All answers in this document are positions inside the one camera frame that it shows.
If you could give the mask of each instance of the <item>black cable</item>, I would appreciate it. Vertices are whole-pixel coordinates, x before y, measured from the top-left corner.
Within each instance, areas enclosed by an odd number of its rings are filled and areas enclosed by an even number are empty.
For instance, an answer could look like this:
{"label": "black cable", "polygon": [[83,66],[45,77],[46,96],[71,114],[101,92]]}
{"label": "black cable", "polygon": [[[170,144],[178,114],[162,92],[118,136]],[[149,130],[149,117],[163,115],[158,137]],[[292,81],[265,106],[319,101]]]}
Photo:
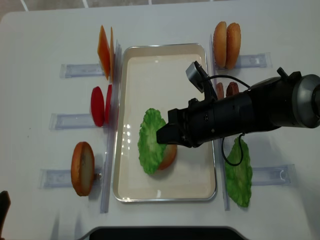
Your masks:
{"label": "black cable", "polygon": [[241,158],[240,158],[240,162],[238,163],[231,163],[229,162],[229,160],[226,158],[226,155],[225,155],[225,151],[224,151],[224,141],[225,141],[225,138],[222,138],[222,144],[221,144],[221,152],[222,152],[222,157],[223,159],[226,161],[227,164],[233,166],[233,167],[236,167],[238,165],[240,165],[240,163],[242,162],[242,160],[244,159],[244,150],[242,149],[242,146],[241,146],[241,137],[244,136],[245,133],[242,133],[240,134],[238,140],[239,140],[239,146],[240,146],[240,152],[241,152]]}
{"label": "black cable", "polygon": [[207,77],[207,78],[201,80],[200,83],[208,81],[210,79],[217,79],[217,78],[232,79],[232,80],[235,80],[236,82],[246,86],[247,88],[250,88],[250,86],[248,84],[246,84],[245,82],[239,80],[238,78],[236,78],[234,76],[229,76],[229,75],[214,75],[214,76],[210,76],[210,77]]}
{"label": "black cable", "polygon": [[[229,76],[229,75],[214,75],[214,76],[210,76],[210,77],[207,77],[203,80],[200,81],[200,83],[203,83],[205,81],[208,81],[208,80],[211,80],[211,79],[217,79],[217,78],[226,78],[226,79],[232,79],[232,80],[235,80],[236,82],[246,86],[247,88],[250,88],[250,86],[248,84],[246,84],[245,82],[241,81],[240,79],[234,77],[234,76]],[[240,152],[241,152],[241,159],[240,159],[240,162],[238,163],[231,163],[228,161],[228,159],[226,158],[226,155],[225,155],[225,151],[224,151],[224,141],[225,141],[225,138],[222,138],[222,144],[221,144],[221,152],[222,152],[222,157],[223,159],[225,160],[225,162],[227,164],[229,164],[230,166],[233,166],[233,167],[236,167],[238,165],[241,164],[242,160],[244,159],[244,150],[242,149],[242,146],[241,146],[241,137],[244,136],[245,133],[242,133],[240,134],[239,136],[239,146],[240,146]]]}

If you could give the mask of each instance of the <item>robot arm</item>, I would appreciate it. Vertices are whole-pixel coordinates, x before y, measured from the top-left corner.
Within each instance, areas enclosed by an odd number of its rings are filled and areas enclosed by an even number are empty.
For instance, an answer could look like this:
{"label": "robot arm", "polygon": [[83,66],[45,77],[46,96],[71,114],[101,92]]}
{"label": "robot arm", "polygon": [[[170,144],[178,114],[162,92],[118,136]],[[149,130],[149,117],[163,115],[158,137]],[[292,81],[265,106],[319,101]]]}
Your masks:
{"label": "robot arm", "polygon": [[196,148],[215,139],[239,133],[265,132],[280,127],[316,128],[320,125],[320,77],[280,76],[259,82],[248,90],[217,100],[209,77],[197,61],[186,70],[204,100],[196,98],[184,109],[168,111],[168,124],[157,133],[159,144]]}

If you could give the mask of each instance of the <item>tray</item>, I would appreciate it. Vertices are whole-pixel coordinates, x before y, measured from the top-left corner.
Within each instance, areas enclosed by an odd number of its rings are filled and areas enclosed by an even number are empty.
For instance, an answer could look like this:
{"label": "tray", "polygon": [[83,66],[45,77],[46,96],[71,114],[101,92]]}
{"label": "tray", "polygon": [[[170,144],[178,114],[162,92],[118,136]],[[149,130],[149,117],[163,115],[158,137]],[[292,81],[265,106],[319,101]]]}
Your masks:
{"label": "tray", "polygon": [[113,193],[121,202],[204,201],[216,193],[213,143],[198,148],[178,146],[174,163],[154,175],[140,165],[140,124],[149,108],[186,108],[204,99],[188,80],[186,69],[198,61],[207,71],[204,48],[196,43],[130,47],[123,54],[122,87],[115,150]]}

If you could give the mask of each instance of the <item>white table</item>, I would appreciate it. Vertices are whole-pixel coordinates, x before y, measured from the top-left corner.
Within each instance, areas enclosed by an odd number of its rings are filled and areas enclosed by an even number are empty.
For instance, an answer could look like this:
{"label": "white table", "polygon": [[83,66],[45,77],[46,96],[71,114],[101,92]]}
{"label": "white table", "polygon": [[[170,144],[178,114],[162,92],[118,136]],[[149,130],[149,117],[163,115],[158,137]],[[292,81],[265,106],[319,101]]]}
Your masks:
{"label": "white table", "polygon": [[78,239],[105,226],[229,226],[249,239],[316,239],[320,222],[320,128],[281,128],[248,135],[253,166],[295,164],[299,188],[252,187],[248,210],[224,210],[220,168],[209,202],[123,204],[110,196],[109,213],[97,199],[72,188],[39,189],[40,169],[68,169],[73,148],[88,141],[105,158],[102,129],[50,132],[51,113],[88,113],[92,88],[103,77],[60,79],[62,63],[97,63],[100,25],[122,49],[199,43],[209,58],[209,36],[219,21],[241,26],[241,54],[271,52],[273,68],[242,69],[253,84],[301,71],[320,75],[318,0],[239,0],[10,13],[0,24],[0,191],[11,207],[6,239]]}

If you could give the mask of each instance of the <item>metal tray rim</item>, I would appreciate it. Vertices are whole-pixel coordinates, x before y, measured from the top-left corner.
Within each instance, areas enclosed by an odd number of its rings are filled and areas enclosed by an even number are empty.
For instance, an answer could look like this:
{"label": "metal tray rim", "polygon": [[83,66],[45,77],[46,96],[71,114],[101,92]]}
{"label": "metal tray rim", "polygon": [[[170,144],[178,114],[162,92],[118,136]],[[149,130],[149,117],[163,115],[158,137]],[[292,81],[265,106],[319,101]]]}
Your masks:
{"label": "metal tray rim", "polygon": [[[181,46],[181,45],[198,45],[200,47],[203,48],[204,50],[204,61],[205,61],[205,66],[206,66],[206,71],[208,72],[208,62],[207,62],[207,53],[206,53],[206,49],[199,43],[181,43],[181,44],[165,44],[165,45],[146,45],[146,46],[130,46],[128,47],[122,55],[122,63],[121,66],[123,67],[123,60],[124,60],[124,56],[126,55],[126,52],[130,49],[138,49],[138,48],[154,48],[154,47],[169,47],[169,46]],[[122,123],[120,124],[120,118],[118,117],[118,126],[121,126]],[[214,198],[214,196],[217,193],[217,171],[216,171],[216,158],[215,158],[215,148],[214,148],[214,142],[211,141],[211,145],[212,145],[212,156],[213,156],[213,166],[214,166],[214,178],[215,178],[215,186],[214,186],[214,191],[212,193],[211,196],[209,196],[208,198],[144,198],[144,199],[139,199],[139,198],[133,198],[133,199],[121,199],[119,197],[116,196],[115,194],[115,188],[114,188],[114,175],[112,176],[112,192],[113,195],[115,197],[115,199],[117,199],[119,202],[122,203],[148,203],[148,202],[205,202],[205,201],[209,201],[212,198]],[[114,162],[116,161],[116,151],[117,148],[115,147],[114,149],[114,155],[113,155],[113,172],[115,170],[115,164]]]}

